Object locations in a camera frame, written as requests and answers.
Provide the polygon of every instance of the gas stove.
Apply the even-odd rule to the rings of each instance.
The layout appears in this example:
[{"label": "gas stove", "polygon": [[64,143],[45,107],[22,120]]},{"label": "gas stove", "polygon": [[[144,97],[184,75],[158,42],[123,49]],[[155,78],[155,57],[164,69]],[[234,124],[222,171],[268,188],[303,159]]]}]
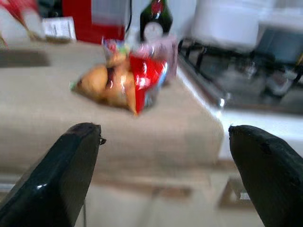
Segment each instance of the gas stove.
[{"label": "gas stove", "polygon": [[210,105],[303,115],[302,64],[270,54],[238,53],[183,39],[179,63]]}]

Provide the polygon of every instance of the kitchen counter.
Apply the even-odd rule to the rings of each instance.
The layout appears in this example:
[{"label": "kitchen counter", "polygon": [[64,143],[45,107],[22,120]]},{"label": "kitchen counter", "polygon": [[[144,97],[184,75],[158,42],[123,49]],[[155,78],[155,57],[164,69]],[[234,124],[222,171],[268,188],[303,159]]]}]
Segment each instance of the kitchen counter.
[{"label": "kitchen counter", "polygon": [[107,139],[97,172],[165,175],[216,162],[222,125],[178,79],[163,88],[153,108],[134,117],[69,90],[71,81],[105,61],[100,46],[40,43],[16,52],[20,48],[34,54],[23,53],[19,60],[10,56],[9,67],[0,68],[0,171],[24,172],[79,122],[100,124]]}]

